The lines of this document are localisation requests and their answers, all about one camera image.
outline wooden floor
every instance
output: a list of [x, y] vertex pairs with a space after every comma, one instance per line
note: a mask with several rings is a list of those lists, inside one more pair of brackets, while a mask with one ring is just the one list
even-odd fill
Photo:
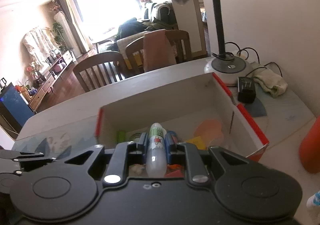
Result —
[[[88, 58], [96, 54], [96, 50], [92, 49], [88, 53], [82, 55], [77, 59], [77, 62]], [[80, 94], [84, 93], [80, 83], [78, 82], [76, 76], [73, 74], [72, 70], [75, 67], [74, 63], [70, 63], [68, 68], [62, 73], [61, 77], [57, 79], [54, 84], [54, 93], [49, 92], [44, 96], [37, 112], [44, 111], [45, 109], [57, 105], [65, 100], [74, 98]]]

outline wooden chair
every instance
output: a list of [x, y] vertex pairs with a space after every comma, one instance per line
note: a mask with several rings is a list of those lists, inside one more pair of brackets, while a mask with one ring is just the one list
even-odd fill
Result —
[[[177, 56], [178, 56], [177, 62], [178, 63], [183, 63], [185, 61], [192, 60], [190, 38], [189, 38], [189, 33], [187, 31], [167, 30], [165, 32], [165, 36], [167, 37], [167, 39], [171, 43], [174, 43], [176, 45]], [[183, 40], [185, 54], [183, 52], [181, 40]], [[142, 49], [143, 49], [143, 37], [140, 37], [139, 39], [128, 44], [127, 47], [125, 48], [125, 53], [127, 54], [128, 60], [129, 60], [131, 66], [132, 66], [132, 69], [136, 75], [143, 73], [143, 68], [139, 69], [133, 54], [136, 52], [139, 52], [139, 56], [140, 56], [141, 61], [143, 63]]]
[[115, 51], [95, 54], [84, 59], [74, 67], [73, 73], [85, 92], [90, 91], [90, 88], [87, 85], [88, 82], [90, 83], [92, 90], [95, 90], [96, 87], [100, 88], [101, 86], [105, 86], [110, 83], [122, 81], [123, 76], [121, 73], [123, 73], [125, 78], [129, 76], [122, 54]]

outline silver screw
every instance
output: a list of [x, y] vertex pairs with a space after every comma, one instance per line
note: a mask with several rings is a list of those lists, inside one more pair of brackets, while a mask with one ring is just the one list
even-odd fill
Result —
[[160, 186], [161, 186], [161, 183], [159, 183], [159, 182], [154, 182], [152, 184], [152, 187], [154, 187], [154, 188], [159, 188]]
[[205, 183], [209, 180], [209, 178], [205, 175], [195, 175], [192, 180], [197, 183]]
[[145, 184], [145, 185], [143, 186], [143, 188], [146, 189], [146, 190], [150, 190], [152, 187], [151, 187], [150, 184]]
[[115, 174], [107, 175], [104, 178], [104, 181], [107, 183], [117, 183], [117, 182], [120, 182], [120, 180], [121, 180], [121, 177]]

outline orange bag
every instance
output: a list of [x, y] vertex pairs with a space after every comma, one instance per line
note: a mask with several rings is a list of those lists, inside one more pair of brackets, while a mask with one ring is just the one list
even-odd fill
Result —
[[320, 117], [317, 118], [299, 147], [300, 161], [308, 172], [320, 172]]

